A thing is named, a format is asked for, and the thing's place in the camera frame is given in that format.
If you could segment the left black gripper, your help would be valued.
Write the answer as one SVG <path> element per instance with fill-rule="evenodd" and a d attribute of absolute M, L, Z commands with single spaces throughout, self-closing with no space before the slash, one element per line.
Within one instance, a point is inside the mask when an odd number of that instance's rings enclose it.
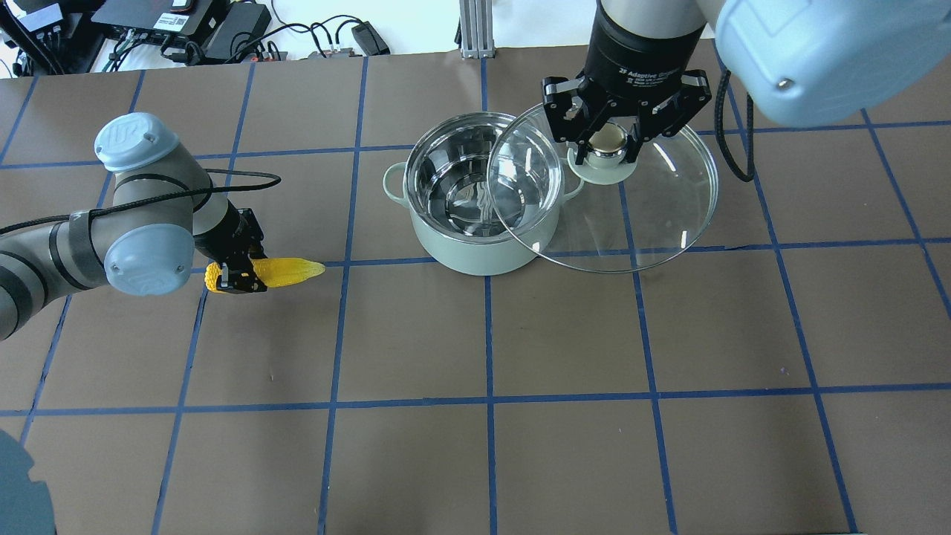
<path fill-rule="evenodd" d="M 227 197 L 208 197 L 197 204 L 197 251 L 217 263 L 218 294 L 262 294 L 268 285 L 253 260 L 266 258 L 264 231 L 252 209 L 237 209 Z"/>

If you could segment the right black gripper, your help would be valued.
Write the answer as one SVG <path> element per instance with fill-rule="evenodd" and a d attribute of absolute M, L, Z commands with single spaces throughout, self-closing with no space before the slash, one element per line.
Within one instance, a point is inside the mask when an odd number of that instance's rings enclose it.
<path fill-rule="evenodd" d="M 545 115 L 558 142 L 574 143 L 575 165 L 614 117 L 636 116 L 624 156 L 672 137 L 711 101 L 709 76 L 688 70 L 707 18 L 699 7 L 598 7 L 581 76 L 541 82 Z"/>

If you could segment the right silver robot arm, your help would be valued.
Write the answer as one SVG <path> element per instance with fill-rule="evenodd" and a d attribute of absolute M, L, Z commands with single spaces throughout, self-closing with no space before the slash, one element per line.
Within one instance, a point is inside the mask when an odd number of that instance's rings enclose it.
<path fill-rule="evenodd" d="M 711 27 L 727 73 L 772 122 L 822 126 L 877 106 L 949 54 L 947 1 L 599 1 L 588 53 L 573 80 L 542 82 L 554 141 L 595 152 L 611 119 L 632 162 L 711 99 L 706 72 L 687 67 Z"/>

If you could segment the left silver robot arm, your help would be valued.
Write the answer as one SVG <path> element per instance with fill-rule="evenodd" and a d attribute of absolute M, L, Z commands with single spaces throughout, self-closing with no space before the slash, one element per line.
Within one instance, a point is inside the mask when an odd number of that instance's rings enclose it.
<path fill-rule="evenodd" d="M 50 302 L 110 285 L 133 296 L 164 295 L 190 278 L 201 253 L 221 268 L 212 288 L 257 294 L 268 285 L 255 261 L 264 233 L 237 209 L 212 172 L 152 113 L 120 116 L 93 143 L 114 176 L 108 209 L 75 211 L 2 230 L 1 334 L 9 338 Z"/>

